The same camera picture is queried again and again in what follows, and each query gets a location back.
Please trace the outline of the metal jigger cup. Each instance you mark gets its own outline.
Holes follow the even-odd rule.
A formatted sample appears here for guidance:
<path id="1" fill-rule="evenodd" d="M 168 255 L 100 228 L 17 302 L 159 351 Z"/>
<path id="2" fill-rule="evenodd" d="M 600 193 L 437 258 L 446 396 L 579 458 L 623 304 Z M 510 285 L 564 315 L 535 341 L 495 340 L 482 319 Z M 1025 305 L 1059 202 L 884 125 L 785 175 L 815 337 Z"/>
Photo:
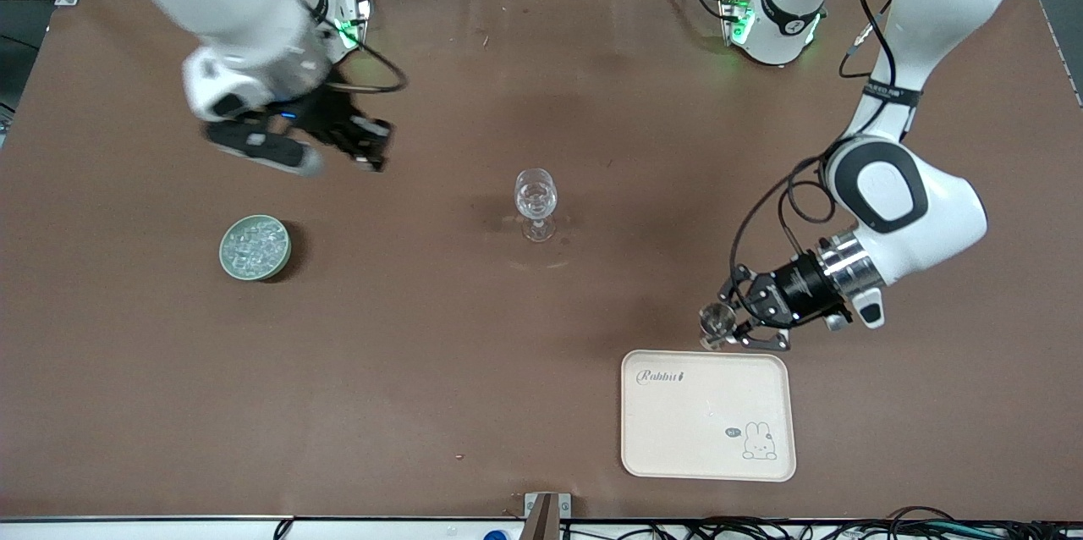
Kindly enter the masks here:
<path id="1" fill-rule="evenodd" d="M 734 335 L 736 315 L 726 302 L 709 302 L 699 311 L 700 343 L 708 351 L 723 350 L 728 344 L 738 344 Z"/>

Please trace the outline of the clear ice cubes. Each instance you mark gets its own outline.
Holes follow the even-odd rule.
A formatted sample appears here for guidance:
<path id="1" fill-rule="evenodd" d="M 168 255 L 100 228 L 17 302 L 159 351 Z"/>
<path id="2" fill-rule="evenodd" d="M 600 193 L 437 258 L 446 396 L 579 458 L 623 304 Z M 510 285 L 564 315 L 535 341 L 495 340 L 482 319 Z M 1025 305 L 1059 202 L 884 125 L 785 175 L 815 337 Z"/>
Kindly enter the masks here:
<path id="1" fill-rule="evenodd" d="M 283 225 L 268 219 L 240 225 L 229 232 L 222 258 L 229 271 L 243 278 L 255 278 L 274 269 L 285 258 L 288 235 Z"/>

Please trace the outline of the clear wine glass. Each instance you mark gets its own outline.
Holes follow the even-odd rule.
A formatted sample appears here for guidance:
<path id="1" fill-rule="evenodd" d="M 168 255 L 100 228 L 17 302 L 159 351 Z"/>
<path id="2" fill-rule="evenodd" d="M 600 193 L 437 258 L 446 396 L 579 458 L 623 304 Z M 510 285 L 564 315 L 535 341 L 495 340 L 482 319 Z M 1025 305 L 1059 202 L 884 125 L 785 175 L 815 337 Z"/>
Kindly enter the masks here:
<path id="1" fill-rule="evenodd" d="M 521 171 L 516 181 L 514 203 L 521 218 L 522 234 L 531 242 L 542 243 L 552 238 L 558 190 L 548 170 L 529 168 Z"/>

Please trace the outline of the cream rabbit print tray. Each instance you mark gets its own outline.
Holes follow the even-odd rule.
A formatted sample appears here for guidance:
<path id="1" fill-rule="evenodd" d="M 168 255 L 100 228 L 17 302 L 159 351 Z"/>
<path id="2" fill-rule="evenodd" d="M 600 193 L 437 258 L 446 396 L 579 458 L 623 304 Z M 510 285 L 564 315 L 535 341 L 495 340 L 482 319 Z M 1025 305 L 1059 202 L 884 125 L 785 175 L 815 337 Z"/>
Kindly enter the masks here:
<path id="1" fill-rule="evenodd" d="M 788 368 L 774 355 L 628 352 L 619 459 L 639 477 L 790 480 L 797 459 Z"/>

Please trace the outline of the green round bowl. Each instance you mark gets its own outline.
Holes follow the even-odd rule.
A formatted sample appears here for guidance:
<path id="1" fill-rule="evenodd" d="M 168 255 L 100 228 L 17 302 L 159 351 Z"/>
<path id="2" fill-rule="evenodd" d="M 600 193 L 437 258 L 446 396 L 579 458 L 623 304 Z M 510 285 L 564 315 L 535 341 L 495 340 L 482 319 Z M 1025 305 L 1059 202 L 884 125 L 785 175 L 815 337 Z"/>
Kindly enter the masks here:
<path id="1" fill-rule="evenodd" d="M 219 262 L 229 277 L 246 282 L 270 280 L 293 253 L 293 240 L 277 218 L 251 215 L 229 227 L 219 246 Z"/>

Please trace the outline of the brown table mat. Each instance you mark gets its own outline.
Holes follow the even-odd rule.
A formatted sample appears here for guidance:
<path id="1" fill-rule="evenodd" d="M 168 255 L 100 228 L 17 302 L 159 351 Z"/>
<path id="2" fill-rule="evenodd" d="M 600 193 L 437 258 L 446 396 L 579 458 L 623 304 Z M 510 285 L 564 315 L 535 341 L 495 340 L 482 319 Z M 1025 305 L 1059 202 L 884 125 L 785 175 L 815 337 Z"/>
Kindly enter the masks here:
<path id="1" fill-rule="evenodd" d="M 937 67 L 908 142 L 967 177 L 986 239 L 883 293 L 886 322 L 796 331 L 787 482 L 638 478 L 619 363 L 696 350 L 761 194 L 849 123 L 862 26 L 828 1 L 759 67 L 691 0 L 376 0 L 409 89 L 382 174 L 295 177 L 187 108 L 195 40 L 151 0 L 60 8 L 0 150 L 0 516 L 583 516 L 1083 521 L 1083 109 L 1039 0 Z M 521 228 L 549 171 L 556 231 Z M 293 240 L 270 280 L 219 246 Z"/>

